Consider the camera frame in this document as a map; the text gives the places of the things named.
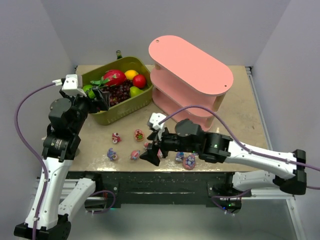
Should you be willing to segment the pink three-tier shelf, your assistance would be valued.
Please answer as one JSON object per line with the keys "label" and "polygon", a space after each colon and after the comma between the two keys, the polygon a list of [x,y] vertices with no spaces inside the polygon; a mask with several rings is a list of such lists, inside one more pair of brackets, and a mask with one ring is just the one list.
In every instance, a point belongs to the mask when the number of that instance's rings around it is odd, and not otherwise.
{"label": "pink three-tier shelf", "polygon": [[148,53],[154,61],[150,80],[154,85],[154,104],[179,122],[190,119],[205,131],[212,125],[214,116],[196,106],[217,112],[234,82],[230,68],[187,40],[174,35],[154,39]]}

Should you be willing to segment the olive green plastic basket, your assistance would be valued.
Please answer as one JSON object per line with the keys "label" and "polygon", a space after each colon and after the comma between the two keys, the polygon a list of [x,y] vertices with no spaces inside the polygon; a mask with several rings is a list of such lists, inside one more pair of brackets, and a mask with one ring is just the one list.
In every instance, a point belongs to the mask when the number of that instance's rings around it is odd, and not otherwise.
{"label": "olive green plastic basket", "polygon": [[104,92],[110,92],[110,108],[108,111],[99,111],[91,116],[99,125],[109,125],[152,102],[153,84],[150,79],[150,71],[146,65],[133,56],[126,56],[110,62],[106,65],[78,65],[75,73],[82,76],[84,85],[92,85],[93,82],[100,81],[101,78],[110,70],[126,72],[135,70],[146,79],[146,86],[142,88],[141,93],[135,96],[130,95],[130,87],[133,83],[126,80],[121,86],[104,86],[99,88]]}

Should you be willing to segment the red apple toy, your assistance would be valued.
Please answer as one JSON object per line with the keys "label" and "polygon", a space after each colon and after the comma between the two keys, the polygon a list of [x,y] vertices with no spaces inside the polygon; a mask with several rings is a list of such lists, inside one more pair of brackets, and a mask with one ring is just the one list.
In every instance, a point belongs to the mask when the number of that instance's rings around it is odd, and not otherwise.
{"label": "red apple toy", "polygon": [[139,89],[143,89],[147,85],[147,80],[144,75],[138,74],[133,77],[132,84]]}

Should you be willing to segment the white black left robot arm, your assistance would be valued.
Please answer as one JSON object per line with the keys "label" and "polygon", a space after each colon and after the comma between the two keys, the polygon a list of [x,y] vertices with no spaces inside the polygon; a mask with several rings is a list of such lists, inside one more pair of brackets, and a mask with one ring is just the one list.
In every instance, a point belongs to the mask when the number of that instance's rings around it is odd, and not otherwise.
{"label": "white black left robot arm", "polygon": [[94,193],[103,192],[101,175],[84,172],[71,193],[61,200],[65,179],[81,142],[79,133],[88,114],[110,108],[109,92],[103,92],[96,86],[92,91],[94,99],[82,91],[76,95],[62,92],[62,97],[51,103],[47,136],[38,158],[41,176],[28,216],[14,229],[16,237],[66,240],[72,220],[86,199]]}

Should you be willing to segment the orange fruit toy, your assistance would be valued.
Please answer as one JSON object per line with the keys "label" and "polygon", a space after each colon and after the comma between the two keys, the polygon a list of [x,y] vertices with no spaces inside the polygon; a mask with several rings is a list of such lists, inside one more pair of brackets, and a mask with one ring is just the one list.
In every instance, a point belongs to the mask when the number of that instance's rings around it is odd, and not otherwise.
{"label": "orange fruit toy", "polygon": [[124,73],[124,75],[126,76],[127,80],[132,81],[135,76],[139,75],[139,73],[137,71],[133,70],[133,69],[130,69],[130,70],[127,70]]}

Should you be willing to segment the green glass bottle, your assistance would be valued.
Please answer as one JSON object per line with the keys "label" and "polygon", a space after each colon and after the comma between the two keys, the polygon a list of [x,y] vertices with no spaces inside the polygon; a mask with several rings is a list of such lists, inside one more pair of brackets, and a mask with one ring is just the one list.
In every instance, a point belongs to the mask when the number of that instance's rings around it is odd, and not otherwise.
{"label": "green glass bottle", "polygon": [[116,59],[117,60],[119,60],[119,59],[121,59],[123,57],[120,50],[117,50],[115,53],[116,53]]}

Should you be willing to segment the aluminium frame rail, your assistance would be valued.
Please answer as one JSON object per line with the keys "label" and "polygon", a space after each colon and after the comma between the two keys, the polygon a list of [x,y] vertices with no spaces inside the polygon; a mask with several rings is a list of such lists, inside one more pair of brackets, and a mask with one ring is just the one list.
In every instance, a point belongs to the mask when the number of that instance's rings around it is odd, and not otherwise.
{"label": "aluminium frame rail", "polygon": [[[254,96],[254,100],[257,106],[257,110],[259,113],[259,117],[261,120],[261,124],[262,124],[262,128],[263,128],[263,132],[264,132],[264,136],[266,139],[266,143],[267,143],[267,147],[269,150],[273,150],[273,145],[271,143],[270,140],[270,136],[269,136],[269,132],[266,126],[266,122],[265,122],[265,118],[264,118],[264,114],[262,112],[261,109],[261,104],[260,104],[260,100],[257,94],[257,90],[255,87],[255,83],[254,83],[254,79],[253,79],[253,75],[252,75],[252,67],[251,66],[246,66],[246,74],[248,76],[248,80],[251,86],[251,90]],[[293,225],[293,229],[294,229],[294,233],[295,236],[298,240],[305,240],[306,234],[305,231],[302,227],[302,222],[301,222],[301,218],[298,214],[298,209],[297,209],[297,204],[296,204],[296,197],[293,195],[288,195],[286,196],[286,207],[288,209],[288,213],[289,213],[289,217],[291,219],[292,225]]]}

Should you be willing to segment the green pear toy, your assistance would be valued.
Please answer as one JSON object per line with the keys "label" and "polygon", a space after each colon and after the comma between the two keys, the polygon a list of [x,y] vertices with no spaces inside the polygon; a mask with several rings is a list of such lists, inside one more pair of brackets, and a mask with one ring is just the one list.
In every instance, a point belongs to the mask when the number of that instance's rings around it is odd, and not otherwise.
{"label": "green pear toy", "polygon": [[136,86],[132,86],[130,87],[129,89],[129,94],[130,94],[130,97],[133,98],[133,97],[136,97],[140,94],[142,94],[144,91]]}

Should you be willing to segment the red dragon fruit toy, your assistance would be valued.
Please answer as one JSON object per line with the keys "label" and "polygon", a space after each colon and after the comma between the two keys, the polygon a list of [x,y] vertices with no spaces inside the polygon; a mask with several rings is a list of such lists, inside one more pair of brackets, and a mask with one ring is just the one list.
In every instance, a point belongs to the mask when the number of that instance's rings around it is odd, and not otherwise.
{"label": "red dragon fruit toy", "polygon": [[108,70],[99,80],[92,80],[90,83],[96,86],[119,86],[127,80],[126,75],[117,69]]}

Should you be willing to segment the red white figurine toy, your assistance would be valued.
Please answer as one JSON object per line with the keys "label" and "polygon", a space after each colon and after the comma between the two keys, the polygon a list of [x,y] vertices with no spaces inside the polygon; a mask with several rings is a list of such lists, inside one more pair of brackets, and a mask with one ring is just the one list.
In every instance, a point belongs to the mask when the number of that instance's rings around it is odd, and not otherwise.
{"label": "red white figurine toy", "polygon": [[120,137],[118,132],[112,133],[111,139],[112,139],[112,143],[113,144],[118,144],[118,143],[120,143],[122,141],[122,139],[121,139],[121,137]]}

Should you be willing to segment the pink oval figurine toy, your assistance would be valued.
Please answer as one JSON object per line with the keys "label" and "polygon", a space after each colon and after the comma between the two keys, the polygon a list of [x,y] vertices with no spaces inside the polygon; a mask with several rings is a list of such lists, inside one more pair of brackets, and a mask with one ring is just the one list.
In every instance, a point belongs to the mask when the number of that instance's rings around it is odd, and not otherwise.
{"label": "pink oval figurine toy", "polygon": [[136,161],[140,157],[140,150],[133,150],[130,154],[129,159],[132,161]]}

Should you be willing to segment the blue purple bunny toy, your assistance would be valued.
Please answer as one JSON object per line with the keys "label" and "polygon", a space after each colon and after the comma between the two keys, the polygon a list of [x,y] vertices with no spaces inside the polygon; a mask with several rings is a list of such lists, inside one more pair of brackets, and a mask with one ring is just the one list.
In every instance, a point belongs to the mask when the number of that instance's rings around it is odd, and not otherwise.
{"label": "blue purple bunny toy", "polygon": [[175,156],[175,161],[177,163],[182,163],[184,158],[185,158],[185,153],[184,152],[177,152],[176,156]]}

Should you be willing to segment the purple elephant figurine toy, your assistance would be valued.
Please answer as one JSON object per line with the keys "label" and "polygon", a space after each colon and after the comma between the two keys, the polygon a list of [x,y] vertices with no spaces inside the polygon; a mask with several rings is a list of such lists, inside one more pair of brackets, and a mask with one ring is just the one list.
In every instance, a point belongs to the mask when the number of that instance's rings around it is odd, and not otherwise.
{"label": "purple elephant figurine toy", "polygon": [[113,148],[108,149],[107,157],[110,161],[116,161],[119,158],[118,154],[113,150]]}

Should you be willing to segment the purple grape bunch toy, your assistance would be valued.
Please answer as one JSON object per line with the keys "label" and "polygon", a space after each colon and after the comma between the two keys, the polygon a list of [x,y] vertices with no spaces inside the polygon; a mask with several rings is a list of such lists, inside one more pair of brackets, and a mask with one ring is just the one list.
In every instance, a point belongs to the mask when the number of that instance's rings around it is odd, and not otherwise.
{"label": "purple grape bunch toy", "polygon": [[100,89],[103,92],[110,92],[110,106],[113,107],[119,103],[124,102],[130,98],[130,87],[133,86],[131,80],[126,80],[121,85],[117,86],[104,86]]}

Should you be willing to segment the purple bunny pink disc toy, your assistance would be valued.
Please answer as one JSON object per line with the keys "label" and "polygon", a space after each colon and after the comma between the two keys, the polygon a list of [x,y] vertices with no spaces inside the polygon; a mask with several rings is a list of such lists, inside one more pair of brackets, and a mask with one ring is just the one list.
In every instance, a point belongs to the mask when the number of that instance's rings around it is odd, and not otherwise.
{"label": "purple bunny pink disc toy", "polygon": [[182,166],[186,170],[193,170],[196,166],[196,156],[194,154],[190,154],[185,157],[182,161]]}

